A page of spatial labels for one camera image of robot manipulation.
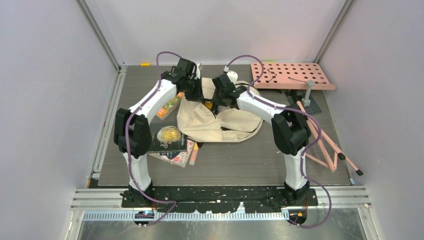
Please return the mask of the cream canvas backpack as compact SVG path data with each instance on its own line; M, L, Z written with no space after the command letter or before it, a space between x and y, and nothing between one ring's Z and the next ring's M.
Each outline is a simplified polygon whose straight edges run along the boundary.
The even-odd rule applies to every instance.
M214 114L205 104L182 98L177 127L198 143L240 143L254 137L263 119L245 110L218 107Z

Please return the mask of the light orange highlighter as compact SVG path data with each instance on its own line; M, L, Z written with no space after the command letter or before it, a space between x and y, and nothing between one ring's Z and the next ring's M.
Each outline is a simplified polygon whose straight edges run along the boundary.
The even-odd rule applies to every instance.
M197 142L194 143L192 152L191 152L191 156L190 156L190 160L189 160L189 165L194 166L196 159L197 159L197 155L198 155L198 151L199 151L199 145Z

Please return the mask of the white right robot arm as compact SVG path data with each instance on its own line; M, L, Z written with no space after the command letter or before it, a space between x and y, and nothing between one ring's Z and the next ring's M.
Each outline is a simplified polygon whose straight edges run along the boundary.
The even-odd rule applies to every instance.
M282 191L287 202L299 205L306 197L310 182L306 178L303 153L311 131L306 116L297 106L272 102L250 91L248 86L235 86L226 73L212 79L215 87L212 102L251 113L272 126L274 144L283 153L286 177Z

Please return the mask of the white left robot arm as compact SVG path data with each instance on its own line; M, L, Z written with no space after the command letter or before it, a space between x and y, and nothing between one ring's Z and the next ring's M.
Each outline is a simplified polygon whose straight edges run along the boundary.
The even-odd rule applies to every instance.
M154 198L152 179L147 165L147 152L153 138L150 124L157 112L179 92L194 89L200 80L201 65L180 58L170 71L159 75L154 87L129 109L120 108L115 115L113 141L123 154L129 174L128 192L123 196L148 207L152 202L167 204Z

